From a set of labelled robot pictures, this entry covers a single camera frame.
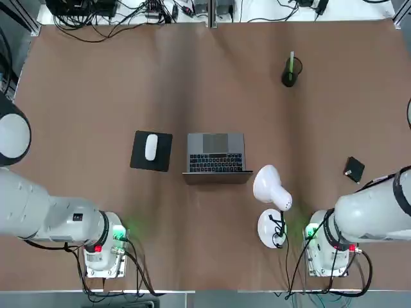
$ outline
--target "computer mouse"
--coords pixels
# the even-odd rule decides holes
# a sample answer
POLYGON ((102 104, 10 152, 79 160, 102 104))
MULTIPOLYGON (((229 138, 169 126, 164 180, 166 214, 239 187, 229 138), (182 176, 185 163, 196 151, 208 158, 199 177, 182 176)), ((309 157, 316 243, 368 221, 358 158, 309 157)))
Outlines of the computer mouse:
POLYGON ((151 133, 146 140, 146 160, 153 161, 157 152, 157 142, 159 138, 157 135, 151 133))

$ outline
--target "laptop keyboard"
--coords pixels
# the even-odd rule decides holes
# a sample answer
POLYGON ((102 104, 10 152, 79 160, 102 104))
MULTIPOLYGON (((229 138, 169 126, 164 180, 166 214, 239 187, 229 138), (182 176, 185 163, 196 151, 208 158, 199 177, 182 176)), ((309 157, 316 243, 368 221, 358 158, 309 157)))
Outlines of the laptop keyboard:
POLYGON ((241 154, 191 154, 190 172, 242 172, 241 154))

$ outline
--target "metal frame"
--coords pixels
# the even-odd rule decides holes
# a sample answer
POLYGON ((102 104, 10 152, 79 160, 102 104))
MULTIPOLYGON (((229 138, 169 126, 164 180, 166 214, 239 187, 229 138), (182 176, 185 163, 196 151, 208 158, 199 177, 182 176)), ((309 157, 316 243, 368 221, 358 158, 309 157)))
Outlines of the metal frame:
POLYGON ((216 0, 208 0, 207 11, 208 11, 208 28, 217 28, 216 0))
POLYGON ((401 29, 401 22, 404 20, 405 16, 408 15, 411 10, 411 0, 405 0, 403 4, 398 9, 398 12, 394 15, 392 20, 397 29, 401 29))
POLYGON ((32 37, 38 37, 38 35, 40 34, 41 25, 37 22, 36 18, 32 17, 27 12, 27 10, 23 7, 23 5, 20 3, 20 1, 10 0, 10 3, 17 10, 17 12, 20 14, 22 19, 27 24, 27 26, 30 28, 31 36, 32 37))

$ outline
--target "lamp shade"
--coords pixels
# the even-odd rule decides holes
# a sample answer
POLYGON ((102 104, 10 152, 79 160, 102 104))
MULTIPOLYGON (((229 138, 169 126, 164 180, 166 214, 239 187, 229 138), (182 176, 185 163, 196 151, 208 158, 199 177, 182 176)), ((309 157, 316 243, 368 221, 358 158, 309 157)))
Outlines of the lamp shade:
POLYGON ((254 180, 252 190, 256 199, 274 203, 279 210, 289 210, 292 206, 292 196, 281 186, 279 173, 273 165, 261 168, 254 180))

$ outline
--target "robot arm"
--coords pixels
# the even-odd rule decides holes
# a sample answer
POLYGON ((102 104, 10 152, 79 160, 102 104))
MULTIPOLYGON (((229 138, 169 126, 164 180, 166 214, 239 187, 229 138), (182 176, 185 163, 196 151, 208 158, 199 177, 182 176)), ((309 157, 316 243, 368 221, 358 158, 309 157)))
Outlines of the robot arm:
POLYGON ((411 167, 406 167, 340 197, 333 212, 314 213, 304 231, 310 275, 345 272, 350 244, 411 240, 410 201, 411 167))
POLYGON ((0 235, 25 240, 77 243, 88 277, 125 275, 126 230, 115 213, 81 198, 50 196, 45 188, 5 166, 19 162, 31 144, 26 116, 0 94, 0 235))
POLYGON ((87 245, 103 233, 103 216, 91 202, 49 196, 45 188, 3 167, 0 197, 0 234, 87 245))
POLYGON ((345 241, 411 240, 411 170, 376 180, 369 188, 342 196, 334 220, 345 241))

